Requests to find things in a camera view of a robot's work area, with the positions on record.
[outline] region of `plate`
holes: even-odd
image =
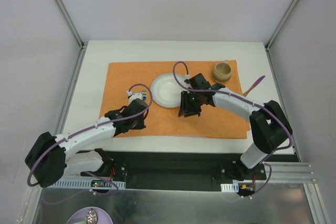
[[[97,212],[97,215],[98,215],[97,224],[113,224],[111,217],[108,215],[108,213],[99,207],[85,207],[85,208],[78,210],[71,216],[67,224],[74,224],[74,223],[85,220],[85,217],[90,208],[93,208]]]
[[[185,78],[176,74],[179,82],[186,88],[190,87],[184,82]],[[173,73],[164,73],[158,76],[151,85],[153,100],[166,108],[178,107],[181,104],[181,91],[184,91],[174,79]]]

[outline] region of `gray wall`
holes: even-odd
[[[24,158],[53,131],[79,52],[53,0],[0,0],[0,223],[29,192]]]
[[[291,0],[63,0],[84,41],[267,42]]]
[[[302,160],[335,223],[336,0],[302,0],[271,48]]]

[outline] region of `tabletop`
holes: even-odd
[[[63,131],[73,132],[99,117],[109,63],[180,60],[237,60],[243,92],[265,75],[265,79],[248,97],[257,101],[279,102],[264,44],[261,42],[91,40],[87,45]],[[128,88],[120,90],[120,94],[125,94]],[[107,139],[90,145],[87,150],[103,148],[105,151],[125,152],[243,153],[252,142],[251,131],[247,132],[247,139],[137,136]],[[276,154],[293,154],[293,149],[280,150]]]

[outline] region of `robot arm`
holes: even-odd
[[[251,124],[253,143],[241,155],[235,165],[227,167],[225,173],[232,179],[244,180],[253,174],[257,165],[271,155],[287,138],[284,127],[292,134],[292,129],[280,105],[275,101],[262,103],[248,99],[216,83],[210,85],[201,73],[185,81],[191,91],[181,93],[179,116],[201,114],[201,106],[209,104],[229,110]]]
[[[97,141],[112,138],[128,130],[145,128],[144,113],[129,118],[148,107],[143,101],[145,97],[144,92],[132,94],[127,106],[109,111],[94,123],[74,133],[55,136],[49,132],[41,134],[25,159],[38,184],[41,187],[48,187],[63,175],[80,174],[87,170],[100,173],[109,171],[113,163],[102,149],[87,153],[77,152]],[[33,169],[38,159],[53,145],[56,147],[52,148]]]

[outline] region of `metal frame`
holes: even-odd
[[[70,31],[72,32],[77,44],[80,47],[80,53],[78,55],[75,67],[73,69],[73,74],[71,76],[71,81],[68,86],[68,91],[66,93],[66,97],[63,102],[63,106],[60,111],[60,115],[58,117],[58,123],[56,126],[56,134],[62,132],[66,116],[71,104],[71,99],[73,92],[76,87],[76,82],[78,78],[78,74],[83,62],[83,58],[86,51],[86,45],[83,43],[73,21],[71,20],[66,7],[62,0],[54,0],[57,7],[59,8],[61,14],[63,15],[66,24],[68,25]],[[278,90],[278,94],[280,97],[280,103],[282,107],[284,108],[284,112],[286,113],[286,109],[284,106],[284,102],[281,95],[281,87],[279,86],[277,73],[274,70],[272,60],[271,60],[271,51],[270,48],[273,45],[274,41],[277,39],[279,33],[283,29],[284,25],[286,24],[287,20],[291,16],[292,12],[298,5],[300,0],[292,0],[289,4],[288,8],[286,9],[284,15],[282,16],[279,24],[277,25],[275,31],[273,32],[269,42],[266,44],[266,52],[267,57],[269,59],[270,67],[272,70],[272,74],[274,77],[274,81]],[[312,170],[312,167],[310,164],[307,163],[290,163],[290,162],[269,162],[270,165],[272,165],[273,171],[272,171],[272,183],[291,183],[291,184],[303,184],[304,188],[306,190],[308,203],[312,212],[312,216],[314,219],[314,222],[316,224],[323,224],[323,223],[330,223],[330,220],[328,219],[327,212],[325,211],[325,207],[323,205],[323,202],[321,201],[320,193],[318,190],[317,180],[315,177],[315,174]],[[25,205],[25,214],[22,219],[23,224],[31,223],[37,208],[38,204],[38,198],[40,197],[41,188],[36,187],[31,190],[31,194],[29,197],[28,203]]]

